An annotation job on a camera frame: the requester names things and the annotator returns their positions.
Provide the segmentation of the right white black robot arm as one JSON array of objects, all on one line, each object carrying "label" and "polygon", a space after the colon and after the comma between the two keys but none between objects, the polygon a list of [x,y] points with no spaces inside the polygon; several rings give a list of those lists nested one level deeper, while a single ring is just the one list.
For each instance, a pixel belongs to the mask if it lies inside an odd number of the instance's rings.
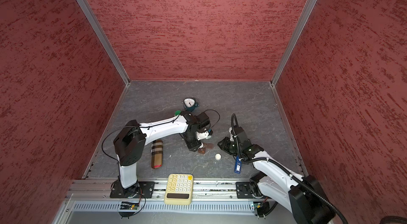
[{"label": "right white black robot arm", "polygon": [[251,194],[266,196],[293,214],[298,224],[327,224],[336,212],[313,176],[302,176],[273,159],[261,146],[251,143],[242,127],[230,128],[219,148],[259,172],[251,177]]}]

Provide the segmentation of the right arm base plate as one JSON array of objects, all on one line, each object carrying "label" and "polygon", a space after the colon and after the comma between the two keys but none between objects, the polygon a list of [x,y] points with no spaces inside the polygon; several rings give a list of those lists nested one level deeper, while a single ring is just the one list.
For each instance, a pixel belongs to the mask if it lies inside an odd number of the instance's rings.
[{"label": "right arm base plate", "polygon": [[238,199],[275,199],[281,195],[274,183],[269,182],[236,182],[235,186]]}]

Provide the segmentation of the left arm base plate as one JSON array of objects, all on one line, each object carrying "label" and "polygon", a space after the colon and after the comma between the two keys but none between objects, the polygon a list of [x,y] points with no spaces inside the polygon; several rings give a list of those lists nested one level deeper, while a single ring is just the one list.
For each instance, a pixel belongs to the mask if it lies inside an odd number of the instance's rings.
[{"label": "left arm base plate", "polygon": [[111,185],[110,198],[112,199],[150,199],[154,192],[155,182],[137,182],[136,184],[123,188],[120,180],[116,180]]}]

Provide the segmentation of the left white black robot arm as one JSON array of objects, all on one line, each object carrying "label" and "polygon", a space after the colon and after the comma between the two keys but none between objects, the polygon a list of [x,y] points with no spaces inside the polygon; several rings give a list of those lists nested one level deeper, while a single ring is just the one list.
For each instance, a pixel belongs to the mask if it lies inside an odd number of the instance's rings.
[{"label": "left white black robot arm", "polygon": [[181,111],[173,118],[151,123],[129,121],[125,126],[115,129],[102,140],[101,150],[118,164],[118,179],[112,183],[112,197],[131,196],[139,190],[137,163],[141,159],[144,147],[154,141],[179,134],[189,151],[204,152],[207,148],[202,140],[212,136],[209,116],[202,112],[193,115],[190,111]]}]

